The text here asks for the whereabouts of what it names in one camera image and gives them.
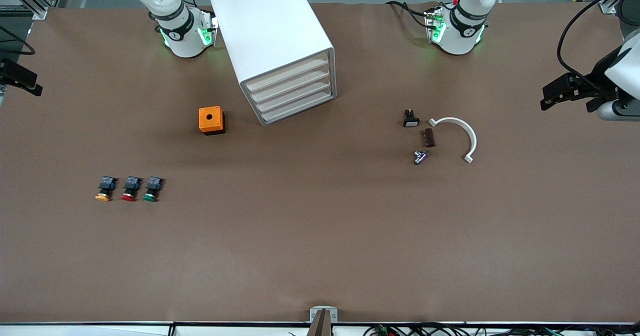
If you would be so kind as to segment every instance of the wire bundle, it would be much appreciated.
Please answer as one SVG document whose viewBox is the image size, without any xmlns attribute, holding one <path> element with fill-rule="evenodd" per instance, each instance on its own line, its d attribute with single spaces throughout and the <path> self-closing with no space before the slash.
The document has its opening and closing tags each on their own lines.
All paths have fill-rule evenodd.
<svg viewBox="0 0 640 336">
<path fill-rule="evenodd" d="M 362 336 L 434 336 L 441 332 L 444 336 L 472 336 L 466 329 L 458 325 L 443 324 L 439 322 L 422 322 L 410 324 L 377 324 L 365 330 Z M 541 325 L 525 325 L 527 327 L 517 327 L 509 329 L 505 332 L 493 333 L 491 336 L 564 336 L 565 331 L 583 331 L 594 332 L 595 336 L 620 336 L 632 335 L 638 336 L 632 331 L 638 329 L 638 323 L 631 328 L 615 326 L 612 328 L 595 327 L 584 324 L 572 324 L 563 328 L 551 329 Z M 401 328 L 409 329 L 410 332 L 404 332 Z M 486 327 L 477 327 L 473 336 L 488 336 Z"/>
<path fill-rule="evenodd" d="M 416 15 L 417 15 L 417 16 L 419 16 L 419 17 L 425 17 L 425 15 L 426 15 L 427 13 L 433 12 L 433 11 L 434 11 L 434 10 L 436 10 L 437 8 L 446 8 L 447 10 L 453 10 L 453 7 L 449 8 L 449 7 L 447 7 L 443 2 L 439 2 L 437 6 L 434 6 L 434 7 L 432 7 L 432 8 L 427 8 L 426 10 L 424 10 L 424 11 L 422 11 L 422 12 L 420 12 L 420 11 L 416 11 L 416 10 L 414 10 L 414 9 L 410 8 L 410 7 L 409 7 L 409 5 L 408 5 L 406 2 L 400 3 L 400 2 L 398 2 L 398 1 L 389 1 L 389 2 L 386 2 L 386 3 L 384 3 L 384 4 L 385 4 L 385 5 L 398 5 L 398 6 L 400 6 L 403 10 L 405 10 L 405 11 L 409 12 L 409 15 L 411 15 L 411 17 L 413 18 L 413 20 L 414 20 L 416 23 L 418 23 L 418 25 L 420 25 L 420 26 L 422 26 L 422 27 L 425 27 L 426 29 L 429 29 L 429 30 L 435 30 L 436 28 L 435 28 L 434 26 L 431 26 L 431 25 L 427 25 L 427 24 L 422 23 L 422 22 L 421 22 L 421 21 L 416 17 Z"/>
<path fill-rule="evenodd" d="M 594 5 L 597 5 L 600 1 L 603 1 L 603 0 L 594 0 L 594 1 L 590 2 L 588 5 L 585 6 L 585 8 L 580 10 L 571 19 L 571 21 L 569 21 L 567 26 L 564 28 L 564 31 L 562 31 L 562 35 L 560 35 L 560 40 L 558 41 L 558 47 L 557 47 L 556 54 L 557 54 L 558 62 L 560 62 L 560 65 L 562 65 L 563 68 L 565 68 L 567 71 L 569 71 L 574 76 L 579 77 L 580 79 L 584 80 L 586 83 L 588 83 L 595 90 L 598 90 L 599 92 L 604 94 L 605 92 L 601 88 L 599 88 L 592 81 L 590 81 L 588 78 L 586 78 L 582 73 L 578 72 L 578 70 L 576 70 L 575 68 L 569 66 L 565 62 L 565 60 L 563 60 L 563 58 L 562 58 L 562 45 L 565 42 L 565 37 L 567 37 L 567 33 L 569 32 L 569 29 L 571 28 L 571 26 L 573 26 L 574 23 L 576 23 L 576 20 L 578 20 L 583 14 L 585 14 L 585 12 L 587 12 L 587 10 L 592 8 Z M 622 10 L 622 3 L 624 3 L 624 0 L 620 0 L 619 1 L 619 9 L 620 10 Z M 629 25 L 640 26 L 640 24 L 633 24 L 633 23 L 630 23 L 630 22 L 626 22 L 626 23 L 629 24 Z"/>
<path fill-rule="evenodd" d="M 5 54 L 16 54 L 16 55 L 35 55 L 36 54 L 36 50 L 32 47 L 32 45 L 28 44 L 27 41 L 21 39 L 20 37 L 18 37 L 18 35 L 16 35 L 15 33 L 7 30 L 4 26 L 0 25 L 0 30 L 4 31 L 5 33 L 7 33 L 7 35 L 11 36 L 13 39 L 10 40 L 2 40 L 0 41 L 0 44 L 5 43 L 5 42 L 19 42 L 21 44 L 23 44 L 24 46 L 27 47 L 27 49 L 29 49 L 29 51 L 12 51 L 12 50 L 8 50 L 8 49 L 0 49 L 0 52 L 4 52 Z"/>
</svg>

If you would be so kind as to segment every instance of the orange box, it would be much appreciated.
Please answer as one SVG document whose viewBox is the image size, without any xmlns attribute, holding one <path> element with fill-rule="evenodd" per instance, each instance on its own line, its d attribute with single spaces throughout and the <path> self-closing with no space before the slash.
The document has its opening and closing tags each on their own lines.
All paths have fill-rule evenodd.
<svg viewBox="0 0 640 336">
<path fill-rule="evenodd" d="M 198 126 L 203 134 L 220 135 L 226 133 L 225 113 L 220 106 L 203 107 L 198 110 Z"/>
</svg>

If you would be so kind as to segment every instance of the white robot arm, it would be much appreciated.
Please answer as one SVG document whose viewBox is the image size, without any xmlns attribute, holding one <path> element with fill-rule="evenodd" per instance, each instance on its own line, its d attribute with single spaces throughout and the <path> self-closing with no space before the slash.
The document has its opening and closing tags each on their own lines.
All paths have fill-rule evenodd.
<svg viewBox="0 0 640 336">
<path fill-rule="evenodd" d="M 480 42 L 485 21 L 496 0 L 458 0 L 426 17 L 429 40 L 452 55 L 464 55 Z"/>
<path fill-rule="evenodd" d="M 640 30 L 627 35 L 584 79 L 565 73 L 544 86 L 542 94 L 542 111 L 560 102 L 592 98 L 587 112 L 597 111 L 602 120 L 640 122 Z"/>
<path fill-rule="evenodd" d="M 150 11 L 164 44 L 180 58 L 198 56 L 215 41 L 217 20 L 210 12 L 186 6 L 183 0 L 139 0 Z"/>
</svg>

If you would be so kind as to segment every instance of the white bracket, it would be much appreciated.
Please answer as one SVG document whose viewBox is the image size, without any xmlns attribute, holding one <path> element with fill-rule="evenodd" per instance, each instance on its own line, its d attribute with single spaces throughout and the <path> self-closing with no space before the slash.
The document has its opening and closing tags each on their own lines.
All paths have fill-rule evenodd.
<svg viewBox="0 0 640 336">
<path fill-rule="evenodd" d="M 309 322 L 312 323 L 314 318 L 316 317 L 316 313 L 322 311 L 322 309 L 326 309 L 326 312 L 329 313 L 329 320 L 331 323 L 338 322 L 338 308 L 333 306 L 313 306 L 309 309 Z"/>
<path fill-rule="evenodd" d="M 33 21 L 42 21 L 45 20 L 47 18 L 47 14 L 48 14 L 49 10 L 48 7 L 46 7 L 44 9 L 44 13 L 41 14 L 33 14 L 33 17 L 31 18 Z"/>
<path fill-rule="evenodd" d="M 461 128 L 463 128 L 464 131 L 466 131 L 466 133 L 469 135 L 469 139 L 471 140 L 471 149 L 466 154 L 466 156 L 464 156 L 464 160 L 467 163 L 472 163 L 474 159 L 471 157 L 471 154 L 473 154 L 474 151 L 476 151 L 476 146 L 478 146 L 478 138 L 476 137 L 476 132 L 474 131 L 474 129 L 471 128 L 471 126 L 468 123 L 455 117 L 444 117 L 439 119 L 438 121 L 434 119 L 429 120 L 429 124 L 431 124 L 431 126 L 433 127 L 436 127 L 436 125 L 441 124 L 443 122 L 450 122 L 451 124 L 456 124 L 457 126 L 460 126 Z"/>
</svg>

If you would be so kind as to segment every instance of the small black component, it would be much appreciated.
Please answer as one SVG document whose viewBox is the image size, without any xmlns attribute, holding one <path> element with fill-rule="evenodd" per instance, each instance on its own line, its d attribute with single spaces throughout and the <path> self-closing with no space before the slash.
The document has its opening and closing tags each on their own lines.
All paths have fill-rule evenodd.
<svg viewBox="0 0 640 336">
<path fill-rule="evenodd" d="M 434 129 L 425 128 L 424 131 L 422 131 L 422 138 L 424 138 L 424 147 L 430 148 L 430 147 L 436 146 L 436 141 L 434 138 Z"/>
<path fill-rule="evenodd" d="M 411 108 L 404 110 L 404 122 L 402 123 L 402 126 L 417 127 L 418 125 L 420 125 L 420 119 L 414 115 L 414 110 Z"/>
<path fill-rule="evenodd" d="M 140 177 L 129 176 L 124 183 L 124 193 L 121 199 L 125 201 L 136 201 L 136 194 L 140 190 L 142 179 Z"/>
<path fill-rule="evenodd" d="M 164 179 L 151 176 L 146 183 L 146 193 L 142 196 L 142 199 L 149 202 L 158 201 L 158 191 L 162 190 L 164 183 Z"/>
<path fill-rule="evenodd" d="M 18 65 L 8 58 L 0 60 L 0 85 L 1 83 L 6 84 L 23 89 L 32 95 L 41 96 L 42 86 L 36 83 L 36 79 L 38 79 L 38 74 L 30 69 Z"/>
<path fill-rule="evenodd" d="M 96 195 L 95 199 L 100 201 L 111 201 L 112 192 L 116 190 L 116 183 L 118 183 L 118 179 L 111 176 L 104 176 L 100 181 L 100 192 Z"/>
</svg>

